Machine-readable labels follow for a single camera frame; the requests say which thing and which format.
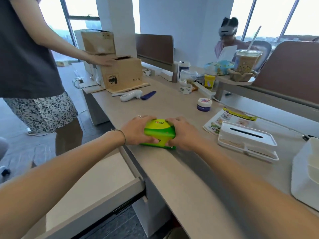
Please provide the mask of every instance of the yellow cup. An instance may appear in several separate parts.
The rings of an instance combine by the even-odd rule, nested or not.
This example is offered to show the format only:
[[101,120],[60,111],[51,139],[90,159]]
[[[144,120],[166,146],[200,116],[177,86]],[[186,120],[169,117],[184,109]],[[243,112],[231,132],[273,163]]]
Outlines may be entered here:
[[205,78],[204,87],[208,90],[211,90],[213,88],[216,77],[205,74],[204,78]]

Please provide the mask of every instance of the gray carpet floor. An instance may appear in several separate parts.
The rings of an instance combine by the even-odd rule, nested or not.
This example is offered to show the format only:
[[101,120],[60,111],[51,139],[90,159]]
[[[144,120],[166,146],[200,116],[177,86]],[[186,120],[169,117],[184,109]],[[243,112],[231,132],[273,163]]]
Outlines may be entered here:
[[[75,78],[73,66],[59,68],[62,83],[74,102],[79,113],[79,121],[83,130],[82,144],[91,141],[113,126],[110,122],[93,126],[82,91],[76,89],[72,80]],[[1,183],[25,173],[32,161],[40,165],[55,156],[55,133],[42,137],[27,136],[26,125],[23,124],[10,110],[7,104],[0,98],[0,136],[8,140],[10,148],[5,157],[0,161],[0,166],[8,166],[12,173],[2,179]],[[167,229],[161,230],[152,238],[163,238]],[[81,239],[143,239],[146,238],[139,220],[130,206],[118,215],[114,215],[105,222],[92,229]]]

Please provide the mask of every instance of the pink shirt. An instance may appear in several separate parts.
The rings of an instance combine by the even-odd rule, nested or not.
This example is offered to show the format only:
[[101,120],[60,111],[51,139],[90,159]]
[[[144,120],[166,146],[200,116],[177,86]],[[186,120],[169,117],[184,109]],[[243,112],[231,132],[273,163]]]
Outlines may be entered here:
[[[248,46],[249,46],[249,44],[243,41],[240,41],[238,39],[234,39],[233,45],[237,45],[237,49],[248,49]],[[218,41],[218,43],[215,46],[215,54],[217,58],[219,58],[223,48],[224,48],[223,41]],[[252,46],[251,49],[258,50],[256,46]]]

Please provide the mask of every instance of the gray t-shirt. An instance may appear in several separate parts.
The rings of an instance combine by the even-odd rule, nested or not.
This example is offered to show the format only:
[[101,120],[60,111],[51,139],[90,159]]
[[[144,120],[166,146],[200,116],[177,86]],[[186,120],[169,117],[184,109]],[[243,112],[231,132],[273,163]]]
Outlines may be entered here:
[[64,92],[53,55],[36,44],[9,0],[0,0],[0,97],[42,98]]

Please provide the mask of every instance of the black and white patterned shorts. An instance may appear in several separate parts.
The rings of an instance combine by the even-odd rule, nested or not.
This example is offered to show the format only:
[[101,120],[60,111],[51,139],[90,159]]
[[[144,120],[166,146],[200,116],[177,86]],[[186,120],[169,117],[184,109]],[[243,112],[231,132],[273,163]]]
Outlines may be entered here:
[[3,98],[12,112],[26,124],[31,132],[55,132],[78,116],[68,93],[58,96],[21,99]]

